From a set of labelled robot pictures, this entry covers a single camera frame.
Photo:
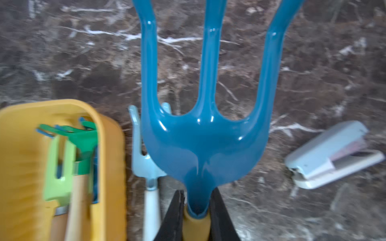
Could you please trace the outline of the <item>yellow plastic storage box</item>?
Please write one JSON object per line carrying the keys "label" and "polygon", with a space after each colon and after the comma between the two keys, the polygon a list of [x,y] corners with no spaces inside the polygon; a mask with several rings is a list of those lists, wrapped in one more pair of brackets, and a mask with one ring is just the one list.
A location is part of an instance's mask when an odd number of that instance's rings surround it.
{"label": "yellow plastic storage box", "polygon": [[93,241],[127,239],[125,136],[119,124],[76,99],[8,106],[1,110],[1,240],[47,241],[57,201],[43,199],[50,139],[40,124],[98,129],[99,201],[90,207]]}

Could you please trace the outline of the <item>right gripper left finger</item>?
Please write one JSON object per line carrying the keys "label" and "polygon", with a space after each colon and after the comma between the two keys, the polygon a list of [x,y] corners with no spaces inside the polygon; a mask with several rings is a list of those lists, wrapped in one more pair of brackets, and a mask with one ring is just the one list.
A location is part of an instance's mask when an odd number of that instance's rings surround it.
{"label": "right gripper left finger", "polygon": [[182,241],[185,195],[177,190],[154,241]]}

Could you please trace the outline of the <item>light blue hand fork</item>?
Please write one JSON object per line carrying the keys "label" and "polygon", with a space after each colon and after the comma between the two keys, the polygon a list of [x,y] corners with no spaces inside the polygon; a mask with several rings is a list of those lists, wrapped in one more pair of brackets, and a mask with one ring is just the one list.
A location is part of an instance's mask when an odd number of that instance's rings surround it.
{"label": "light blue hand fork", "polygon": [[132,131],[132,171],[135,176],[145,179],[143,240],[153,241],[161,227],[160,196],[158,179],[166,176],[149,154],[142,154],[141,119],[138,108],[128,107],[133,124]]}

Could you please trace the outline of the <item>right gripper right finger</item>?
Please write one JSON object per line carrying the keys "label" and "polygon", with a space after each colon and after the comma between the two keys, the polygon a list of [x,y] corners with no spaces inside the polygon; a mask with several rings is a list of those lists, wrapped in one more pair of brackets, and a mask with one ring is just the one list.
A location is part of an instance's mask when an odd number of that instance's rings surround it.
{"label": "right gripper right finger", "polygon": [[211,216],[209,241],[241,241],[218,188],[212,191],[209,211]]}

